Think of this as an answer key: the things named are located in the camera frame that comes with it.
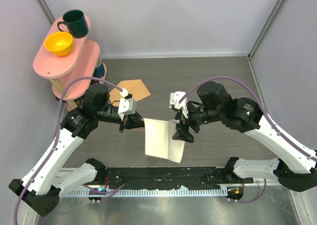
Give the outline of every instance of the gray wall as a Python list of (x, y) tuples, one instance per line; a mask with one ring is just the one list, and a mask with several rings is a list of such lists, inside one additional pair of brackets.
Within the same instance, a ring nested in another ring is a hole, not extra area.
[(0, 19), (0, 220), (11, 225), (17, 196), (9, 182), (25, 175), (51, 143), (57, 103), (51, 83), (32, 67), (50, 28), (36, 1), (0, 0)]
[[(269, 113), (317, 149), (317, 1), (287, 0), (254, 56)], [(302, 193), (317, 221), (317, 188)]]
[(276, 0), (46, 0), (79, 8), (102, 57), (249, 53)]

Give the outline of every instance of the metal frame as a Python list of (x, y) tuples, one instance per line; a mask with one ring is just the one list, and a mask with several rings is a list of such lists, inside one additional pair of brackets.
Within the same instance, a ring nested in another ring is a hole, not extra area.
[[(259, 81), (259, 77), (257, 74), (257, 71), (254, 67), (254, 63), (253, 63), (253, 57), (256, 54), (261, 42), (263, 41), (264, 37), (266, 36), (267, 32), (269, 31), (270, 27), (272, 26), (274, 20), (277, 18), (280, 10), (282, 9), (284, 3), (287, 0), (278, 0), (269, 16), (269, 18), (267, 19), (265, 25), (263, 26), (256, 42), (254, 43), (249, 55), (248, 55), (248, 61), (249, 61), (249, 65), (250, 65), (250, 69), (251, 72), (253, 74), (253, 78), (260, 96), (260, 100), (264, 106), (264, 108), (266, 108), (265, 105), (265, 97), (264, 97), (264, 93), (262, 91), (262, 87), (261, 87), (261, 83)], [(297, 211), (297, 215), (299, 217), (299, 220), (301, 222), (302, 225), (313, 225), (315, 224), (314, 221), (312, 221), (312, 217), (309, 215), (308, 209), (306, 207), (306, 203), (305, 203), (305, 199), (303, 198), (301, 193), (298, 192), (294, 192), (291, 191), (291, 195), (293, 198), (293, 202)]]
[(55, 22), (55, 18), (48, 6), (48, 4), (45, 2), (45, 0), (36, 0), (39, 6), (41, 7), (45, 17), (48, 19), (48, 21), (53, 24)]
[(261, 44), (263, 38), (265, 37), (266, 33), (270, 29), (270, 26), (272, 25), (272, 23), (274, 22), (274, 20), (276, 19), (277, 15), (278, 15), (278, 13), (282, 9), (285, 1), (286, 0), (277, 0), (273, 10), (271, 11), (265, 25), (263, 26), (262, 30), (260, 31), (260, 34), (259, 34), (256, 42), (254, 43), (254, 45), (249, 53), (249, 56), (248, 56), (249, 59), (252, 59), (252, 57), (254, 56), (254, 54), (257, 51), (259, 45)]

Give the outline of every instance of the pink shelf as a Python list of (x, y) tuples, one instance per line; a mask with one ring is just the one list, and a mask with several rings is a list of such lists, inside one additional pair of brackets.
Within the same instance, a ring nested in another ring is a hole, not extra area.
[[(87, 16), (85, 17), (88, 28), (90, 29), (90, 20)], [(49, 33), (47, 34), (47, 37), (55, 32), (59, 32), (59, 29), (57, 28), (57, 23), (59, 21), (62, 21), (62, 17), (53, 23)], [(61, 24), (60, 28), (68, 32), (65, 25)], [(50, 53), (45, 49), (43, 41), (38, 53), (34, 58), (33, 69), (38, 75), (46, 79), (55, 79), (66, 75), (76, 66), (76, 63), (80, 58), (78, 56), (81, 55), (81, 51), (83, 50), (86, 39), (87, 35), (79, 39), (74, 38), (74, 48), (67, 56), (56, 56)]]
[[(64, 87), (66, 87), (72, 80), (83, 76), (93, 76), (96, 63), (100, 54), (99, 45), (89, 40), (85, 43), (83, 50), (78, 58), (78, 63), (74, 69), (67, 75), (64, 75), (59, 79)], [(80, 80), (74, 83), (68, 90), (68, 97), (65, 100), (75, 100), (82, 96), (90, 85), (90, 80)], [(61, 93), (58, 89), (52, 85), (53, 93), (56, 97), (60, 98)]]

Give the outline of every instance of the white paper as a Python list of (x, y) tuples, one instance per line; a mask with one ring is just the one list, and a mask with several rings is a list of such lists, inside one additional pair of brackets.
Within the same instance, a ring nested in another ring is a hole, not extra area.
[(184, 152), (184, 141), (173, 140), (176, 121), (144, 118), (145, 155), (168, 159), (180, 163)]

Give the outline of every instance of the brown cardboard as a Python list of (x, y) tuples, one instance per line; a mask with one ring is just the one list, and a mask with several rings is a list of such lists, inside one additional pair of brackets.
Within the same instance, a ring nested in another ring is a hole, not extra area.
[[(144, 99), (147, 96), (150, 96), (151, 94), (149, 93), (147, 87), (144, 85), (144, 83), (142, 82), (142, 80), (122, 80), (120, 81), (120, 83), (118, 84), (118, 86), (121, 89), (127, 89), (129, 94), (132, 94), (132, 97), (135, 101), (139, 101)], [(123, 98), (120, 95), (120, 91), (118, 91), (117, 89), (113, 89), (110, 92), (110, 101), (119, 101), (120, 98)], [(114, 106), (119, 106), (119, 102), (114, 102), (113, 103)]]

